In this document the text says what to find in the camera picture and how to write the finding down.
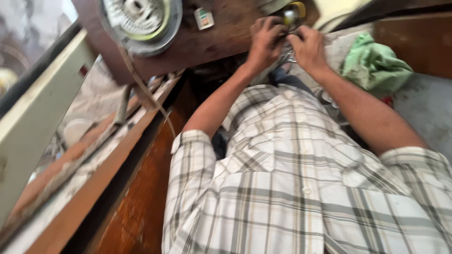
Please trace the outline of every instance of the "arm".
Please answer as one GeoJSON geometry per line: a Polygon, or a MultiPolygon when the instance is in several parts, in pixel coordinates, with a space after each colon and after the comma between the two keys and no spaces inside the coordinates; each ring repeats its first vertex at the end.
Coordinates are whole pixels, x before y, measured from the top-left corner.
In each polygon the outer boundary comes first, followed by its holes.
{"type": "Polygon", "coordinates": [[[253,43],[246,63],[199,106],[183,132],[201,130],[213,137],[243,89],[278,59],[283,47],[283,40],[279,39],[287,30],[281,23],[282,20],[277,17],[256,20],[251,27],[253,43]]]}
{"type": "Polygon", "coordinates": [[[298,65],[331,95],[353,129],[377,155],[404,146],[428,147],[394,110],[328,67],[321,33],[305,26],[298,32],[303,41],[296,35],[287,37],[298,65]]]}

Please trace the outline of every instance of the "white plaid shirt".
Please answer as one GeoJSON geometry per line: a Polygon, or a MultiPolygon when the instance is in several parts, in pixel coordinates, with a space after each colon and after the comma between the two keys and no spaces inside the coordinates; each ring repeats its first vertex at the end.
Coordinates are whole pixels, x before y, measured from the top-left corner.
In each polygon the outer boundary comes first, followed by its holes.
{"type": "Polygon", "coordinates": [[[447,159],[403,147],[362,149],[308,93],[246,88],[216,161],[202,131],[179,134],[163,253],[450,253],[447,159]]]}

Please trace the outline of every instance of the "hand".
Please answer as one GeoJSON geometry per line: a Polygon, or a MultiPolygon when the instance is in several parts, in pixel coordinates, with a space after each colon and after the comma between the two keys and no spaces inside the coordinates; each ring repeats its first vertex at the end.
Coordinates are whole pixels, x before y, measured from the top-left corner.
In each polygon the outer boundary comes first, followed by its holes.
{"type": "Polygon", "coordinates": [[[315,79],[315,76],[330,70],[325,61],[323,34],[307,26],[300,26],[297,32],[303,40],[295,34],[287,35],[287,39],[293,47],[298,65],[315,79]]]}
{"type": "Polygon", "coordinates": [[[256,20],[251,26],[252,45],[246,65],[253,74],[259,74],[278,60],[283,48],[288,27],[280,17],[266,17],[256,20]]]}

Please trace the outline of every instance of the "gray surface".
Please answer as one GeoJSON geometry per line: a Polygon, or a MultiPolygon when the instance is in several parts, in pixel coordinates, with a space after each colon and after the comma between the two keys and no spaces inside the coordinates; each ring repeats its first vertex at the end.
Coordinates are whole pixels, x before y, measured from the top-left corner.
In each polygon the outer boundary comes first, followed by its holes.
{"type": "Polygon", "coordinates": [[[452,161],[452,80],[415,73],[394,96],[394,109],[452,161]]]}

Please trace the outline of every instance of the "green rag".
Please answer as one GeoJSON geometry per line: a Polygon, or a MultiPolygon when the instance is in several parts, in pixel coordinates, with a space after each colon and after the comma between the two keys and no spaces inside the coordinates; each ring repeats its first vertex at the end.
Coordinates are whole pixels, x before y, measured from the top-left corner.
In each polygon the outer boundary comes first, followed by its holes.
{"type": "Polygon", "coordinates": [[[369,33],[354,41],[340,70],[341,75],[377,98],[396,92],[413,73],[388,46],[375,43],[369,33]]]}

